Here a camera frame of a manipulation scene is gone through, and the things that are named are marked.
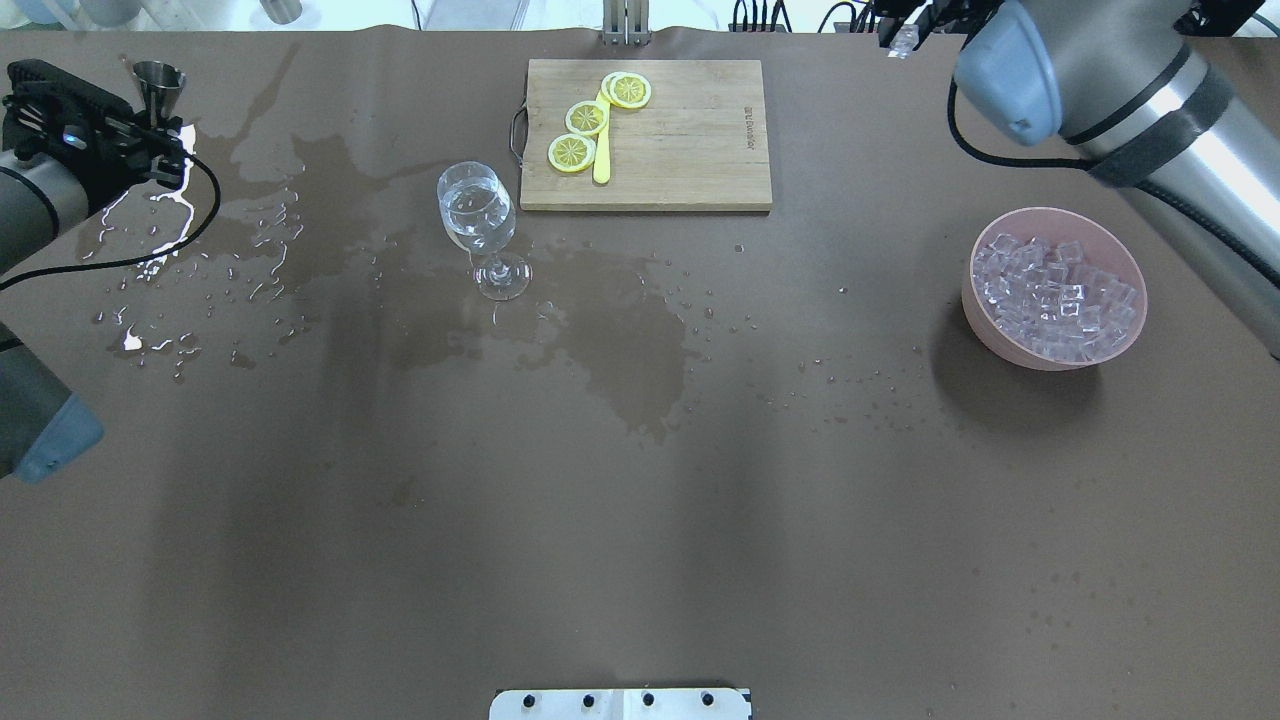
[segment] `wine glass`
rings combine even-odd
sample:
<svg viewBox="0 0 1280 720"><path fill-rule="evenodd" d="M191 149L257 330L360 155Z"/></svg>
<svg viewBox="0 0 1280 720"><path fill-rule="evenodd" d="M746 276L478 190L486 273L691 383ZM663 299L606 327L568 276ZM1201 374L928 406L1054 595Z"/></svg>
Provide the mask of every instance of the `wine glass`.
<svg viewBox="0 0 1280 720"><path fill-rule="evenodd" d="M484 163L451 165L435 184L440 219L453 243L471 254L471 277L480 295L511 300L529 287L532 268L503 249L516 232L511 195Z"/></svg>

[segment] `brown tablecloth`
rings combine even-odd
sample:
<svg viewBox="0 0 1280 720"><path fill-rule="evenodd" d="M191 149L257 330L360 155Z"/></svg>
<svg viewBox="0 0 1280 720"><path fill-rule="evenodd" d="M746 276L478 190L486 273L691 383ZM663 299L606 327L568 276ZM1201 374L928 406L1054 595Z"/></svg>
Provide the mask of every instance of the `brown tablecloth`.
<svg viewBox="0 0 1280 720"><path fill-rule="evenodd" d="M131 100L123 56L187 70L227 202L154 273L0 297L108 425L0 482L0 715L477 719L499 688L712 683L762 719L1280 715L1280 366L1112 192L963 155L957 46L4 35ZM1280 46L1201 49L1280 127ZM517 187L526 61L609 56L762 59L774 210L522 213L534 284L494 306L435 178ZM1142 264L1123 357L1027 372L968 331L973 238L1037 204ZM188 217L140 188L26 266Z"/></svg>

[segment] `metal bracket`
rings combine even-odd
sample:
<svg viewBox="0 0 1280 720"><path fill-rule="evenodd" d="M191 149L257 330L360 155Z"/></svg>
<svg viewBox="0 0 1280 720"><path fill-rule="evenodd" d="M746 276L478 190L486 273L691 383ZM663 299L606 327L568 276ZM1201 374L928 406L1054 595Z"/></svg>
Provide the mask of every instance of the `metal bracket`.
<svg viewBox="0 0 1280 720"><path fill-rule="evenodd" d="M605 45L649 45L649 0L604 0L600 40Z"/></svg>

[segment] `black cable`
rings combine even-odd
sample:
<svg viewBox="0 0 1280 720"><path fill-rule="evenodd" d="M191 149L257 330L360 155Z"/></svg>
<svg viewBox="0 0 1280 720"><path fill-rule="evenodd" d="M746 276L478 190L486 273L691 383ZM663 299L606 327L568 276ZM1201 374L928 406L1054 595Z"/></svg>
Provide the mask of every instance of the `black cable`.
<svg viewBox="0 0 1280 720"><path fill-rule="evenodd" d="M773 27L772 27L772 29L774 32L778 29L778 12L780 10L782 12L782 22L783 22L785 27L787 28L787 32L794 32L791 29L791 14L787 13L787 4L783 0L778 0L777 3L773 4Z"/></svg>
<svg viewBox="0 0 1280 720"><path fill-rule="evenodd" d="M1276 33L1276 37L1280 37L1280 27L1277 27L1274 22L1268 20L1266 17L1263 17L1260 13L1254 13L1253 14L1253 19L1256 19L1260 23L1267 26L1267 29L1270 29L1271 32Z"/></svg>
<svg viewBox="0 0 1280 720"><path fill-rule="evenodd" d="M1093 168L1093 163L1089 160L1079 160L1070 158L1002 158L1000 155L992 155L989 152L983 152L965 140L964 135L960 133L960 126L956 123L956 81L951 81L951 90L947 91L947 127L951 129L951 137L956 141L956 145L961 150L969 154L969 156L982 160L989 165L998 165L1001 168L1062 168L1068 170L1084 170L1089 172Z"/></svg>
<svg viewBox="0 0 1280 720"><path fill-rule="evenodd" d="M822 22L818 23L818 32L822 32L827 27L827 20L831 19L831 14L836 12L837 8L849 8L849 29L852 32L854 24L858 22L858 8L852 3L836 3L827 10L827 14L822 17Z"/></svg>
<svg viewBox="0 0 1280 720"><path fill-rule="evenodd" d="M218 183L218 176L214 174L214 170L210 169L210 167L206 165L200 158L187 154L187 159L191 160L197 168L204 170L205 176L209 177L209 183L214 187L214 201L209 208L209 213L205 215L205 219L200 222L200 225L196 227L196 231L187 236L187 240L183 240L182 242L174 245L173 247L159 250L156 252L142 255L140 258L129 258L125 260L111 260L108 263L91 263L88 265L58 265L52 268L42 268L40 270L28 270L26 273L22 273L20 275L14 275L4 282L0 282L0 292L9 290L10 287L20 283L22 281L29 281L31 278L38 278L44 275L56 275L61 273L82 273L86 270L105 270L109 268L127 268L129 265L137 265L140 263L150 263L151 260L155 260L157 258L164 258L165 255L172 255L187 247L192 242L196 242L196 238L204 234L205 228L209 227L209 223L214 222L214 217L218 215L218 210L223 205L223 187Z"/></svg>
<svg viewBox="0 0 1280 720"><path fill-rule="evenodd" d="M1193 205L1190 201L1183 199L1181 196L1174 193L1172 191L1156 184L1155 182L1146 179L1134 186L1134 190L1140 190L1147 195L1160 200L1165 205L1169 205L1174 210L1178 210L1187 219L1192 220L1197 225L1204 228L1206 232L1216 237L1228 246L1231 252L1235 252L1240 260L1249 264L1251 268L1257 270L1263 278L1267 279L1276 290L1280 290L1280 272L1267 264L1266 260L1260 258L1254 251L1249 250L1240 238L1235 236L1231 231L1226 229L1216 220L1201 211L1199 208Z"/></svg>

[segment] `bowl of ice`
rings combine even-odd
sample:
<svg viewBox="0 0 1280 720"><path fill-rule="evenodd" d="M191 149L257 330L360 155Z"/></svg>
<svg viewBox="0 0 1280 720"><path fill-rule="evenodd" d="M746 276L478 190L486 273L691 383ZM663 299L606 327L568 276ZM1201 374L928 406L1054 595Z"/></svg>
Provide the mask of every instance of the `bowl of ice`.
<svg viewBox="0 0 1280 720"><path fill-rule="evenodd" d="M1129 250L1059 208L1023 208L987 225L969 255L961 301L983 345L1034 370L1117 357L1147 319L1147 284Z"/></svg>

